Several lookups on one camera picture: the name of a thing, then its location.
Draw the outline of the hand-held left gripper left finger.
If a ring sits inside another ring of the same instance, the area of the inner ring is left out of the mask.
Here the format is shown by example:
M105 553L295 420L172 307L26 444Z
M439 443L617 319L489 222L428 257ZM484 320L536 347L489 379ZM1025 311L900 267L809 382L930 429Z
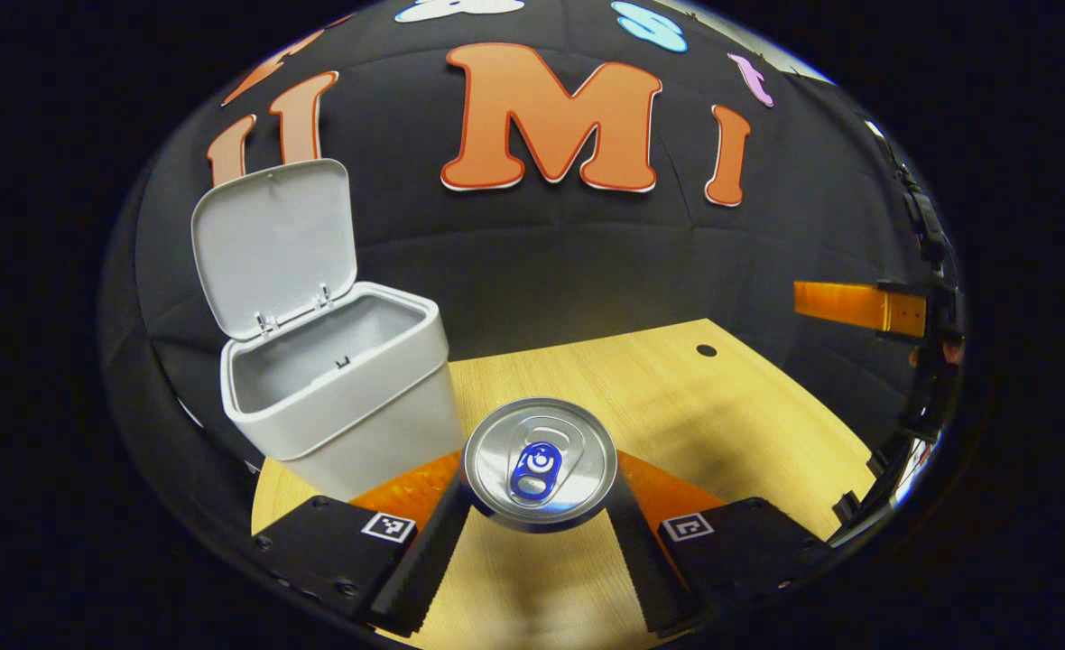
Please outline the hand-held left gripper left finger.
M454 451L351 502L306 497L253 525L253 555L323 616L408 637L428 616L469 509Z

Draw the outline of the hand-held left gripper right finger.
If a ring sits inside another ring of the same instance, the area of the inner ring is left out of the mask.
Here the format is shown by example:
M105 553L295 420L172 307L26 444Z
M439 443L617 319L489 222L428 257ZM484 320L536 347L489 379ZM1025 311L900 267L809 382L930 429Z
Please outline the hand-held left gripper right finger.
M620 451L607 499L648 632L672 637L775 604L832 547L767 499L726 502Z

